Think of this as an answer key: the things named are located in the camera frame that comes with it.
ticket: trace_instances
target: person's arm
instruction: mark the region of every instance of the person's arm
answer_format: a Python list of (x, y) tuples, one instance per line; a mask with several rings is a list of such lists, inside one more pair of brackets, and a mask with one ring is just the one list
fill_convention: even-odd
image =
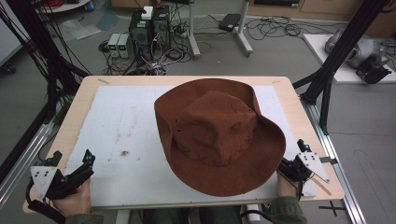
[(77, 189), (76, 194), (67, 196), (61, 200), (53, 200), (53, 205), (65, 217), (65, 224), (102, 224), (103, 217), (91, 214), (91, 180), (85, 181)]
[(277, 197), (271, 202), (270, 216), (274, 224), (306, 224), (296, 188), (282, 175), (277, 174)]

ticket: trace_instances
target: hat brim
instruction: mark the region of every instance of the hat brim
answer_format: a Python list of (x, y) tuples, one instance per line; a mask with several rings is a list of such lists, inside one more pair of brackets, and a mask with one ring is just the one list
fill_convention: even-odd
[[(222, 91), (241, 98), (258, 117), (251, 145), (237, 161), (226, 166), (194, 161), (182, 154), (173, 141), (171, 120), (184, 104), (206, 91)], [(155, 102), (155, 111), (163, 149), (173, 172), (188, 186), (208, 195), (234, 196), (256, 189), (271, 177), (285, 153), (283, 132), (261, 115), (254, 90), (241, 82), (207, 78), (182, 84), (161, 96)]]

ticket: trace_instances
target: person's left hand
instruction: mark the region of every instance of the person's left hand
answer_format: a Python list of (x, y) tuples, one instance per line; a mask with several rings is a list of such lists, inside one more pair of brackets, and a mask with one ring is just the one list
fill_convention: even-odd
[(64, 199), (53, 200), (53, 205), (65, 217), (81, 215), (91, 212), (91, 179), (87, 179), (78, 189), (76, 194), (69, 195)]

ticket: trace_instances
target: computer tower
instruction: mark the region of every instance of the computer tower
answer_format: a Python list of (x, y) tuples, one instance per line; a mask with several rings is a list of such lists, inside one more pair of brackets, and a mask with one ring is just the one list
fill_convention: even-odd
[(152, 60), (151, 44), (154, 38), (152, 21), (142, 20), (141, 12), (134, 12), (129, 25), (129, 34), (133, 41), (134, 54), (140, 50), (146, 60)]
[(157, 36), (157, 49), (164, 52), (171, 48), (169, 6), (155, 8), (152, 20), (154, 36)]

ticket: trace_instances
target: table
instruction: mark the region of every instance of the table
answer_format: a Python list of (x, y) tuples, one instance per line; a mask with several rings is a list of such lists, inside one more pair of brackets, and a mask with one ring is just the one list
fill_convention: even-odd
[[(64, 119), (51, 149), (49, 150), (48, 157), (59, 150), (64, 156), (60, 161), (58, 168), (64, 173), (64, 169), (70, 154), (75, 147), (78, 140), (80, 129), (84, 123), (87, 114), (90, 111), (93, 98), (95, 97), (96, 91), (101, 86), (175, 86), (184, 82), (194, 80), (197, 78), (206, 77), (103, 77), (103, 76), (92, 76), (85, 77), (78, 93), (71, 104), (69, 111)], [(231, 80), (237, 80), (245, 82), (249, 85), (267, 85), (272, 86), (276, 90), (277, 97), (281, 106), (284, 109), (285, 117), (289, 123), (291, 131), (295, 137), (295, 142), (302, 138), (309, 144), (314, 152), (317, 152), (320, 157), (326, 156), (323, 147), (321, 146), (315, 131), (309, 121), (309, 118), (305, 114), (305, 111), (300, 103), (300, 100), (292, 87), (290, 81), (286, 77), (218, 77), (226, 78)], [(319, 178), (316, 178), (314, 187), (317, 195), (312, 198), (302, 198), (302, 200), (341, 200), (344, 197), (344, 191), (337, 179), (334, 169), (329, 163), (325, 163), (324, 167), (331, 180), (331, 182), (325, 183)], [(246, 201), (246, 203), (264, 203), (268, 202), (252, 199)], [(189, 206), (200, 206), (205, 204), (189, 204)], [(150, 207), (166, 207), (166, 206), (183, 206), (183, 204), (153, 204)], [(139, 205), (128, 205), (128, 206), (115, 206), (113, 209), (137, 209), (145, 208), (145, 206)]]
[[(239, 26), (234, 27), (233, 29), (236, 32), (236, 36), (241, 41), (241, 44), (244, 47), (247, 56), (249, 56), (250, 53), (253, 52), (253, 48), (248, 43), (248, 40), (245, 38), (243, 32), (244, 32), (246, 17), (248, 14), (248, 5), (250, 0), (242, 0), (242, 1), (243, 4), (241, 10), (241, 20), (239, 22)], [(199, 56), (201, 56), (201, 52), (198, 49), (197, 41), (195, 40), (195, 36), (194, 36), (194, 0), (190, 0), (189, 7), (190, 7), (190, 24), (189, 24), (190, 28), (188, 31), (188, 38), (192, 49), (193, 59), (197, 59)]]

